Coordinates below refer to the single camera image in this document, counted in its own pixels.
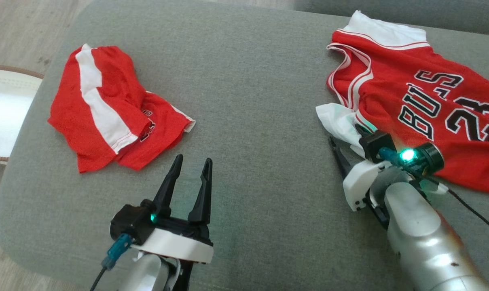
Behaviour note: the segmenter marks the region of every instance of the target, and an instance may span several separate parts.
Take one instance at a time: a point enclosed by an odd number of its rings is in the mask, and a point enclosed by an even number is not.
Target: white bowl
[[[42,78],[36,72],[0,66],[0,162],[6,162],[13,151]]]

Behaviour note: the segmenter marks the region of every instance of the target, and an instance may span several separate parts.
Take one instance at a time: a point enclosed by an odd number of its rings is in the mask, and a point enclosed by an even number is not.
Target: blue connector
[[[381,149],[379,149],[379,156],[381,157],[381,159],[387,160],[396,166],[399,165],[399,156],[394,150],[391,150],[387,147],[382,147]]]
[[[105,267],[108,271],[113,269],[117,260],[131,247],[132,243],[133,239],[129,234],[121,234],[110,247],[108,256],[102,261],[102,267]]]

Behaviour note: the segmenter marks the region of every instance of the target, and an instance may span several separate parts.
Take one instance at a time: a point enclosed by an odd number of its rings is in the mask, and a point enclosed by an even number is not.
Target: robotic arm
[[[140,206],[124,205],[111,220],[115,241],[102,262],[102,272],[111,270],[130,247],[139,250],[130,274],[118,291],[187,291],[194,263],[209,264],[214,253],[209,239],[212,197],[212,160],[201,174],[201,188],[187,220],[171,217],[170,202],[180,175],[183,155],[178,155],[153,201]]]
[[[415,291],[489,291],[459,236],[426,199],[426,194],[445,193],[447,187],[426,190],[419,184],[419,177],[444,166],[433,144],[399,155],[390,136],[378,131],[361,139],[370,160],[354,167],[333,140],[330,144],[350,208],[368,207],[374,213]]]

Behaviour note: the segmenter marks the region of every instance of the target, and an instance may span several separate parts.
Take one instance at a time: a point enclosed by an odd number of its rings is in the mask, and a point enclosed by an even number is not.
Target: gray fabric surface
[[[489,0],[295,0],[294,9],[489,34]]]
[[[348,18],[179,1],[97,0],[56,55],[0,187],[0,245],[30,270],[90,284],[112,241],[111,217],[153,197],[174,156],[185,156],[172,200],[186,217],[207,157],[214,161],[213,263],[191,290],[402,290],[386,235],[349,210],[315,106],[336,101],[326,78],[341,59],[325,46]],[[438,53],[489,78],[489,36],[428,29]],[[46,119],[70,52],[116,45],[139,80],[198,123],[140,172],[111,164],[79,175]],[[489,219],[489,195],[459,190]],[[489,229],[449,196],[434,201],[489,280]],[[114,290],[132,252],[107,273]]]

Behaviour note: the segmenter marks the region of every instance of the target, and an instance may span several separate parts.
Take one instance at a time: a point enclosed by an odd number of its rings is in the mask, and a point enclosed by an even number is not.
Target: red jersey
[[[329,50],[345,59],[328,79],[341,105],[317,107],[333,135],[359,146],[354,124],[388,132],[398,148],[432,142],[438,176],[489,192],[489,81],[433,52],[425,31],[356,11]]]

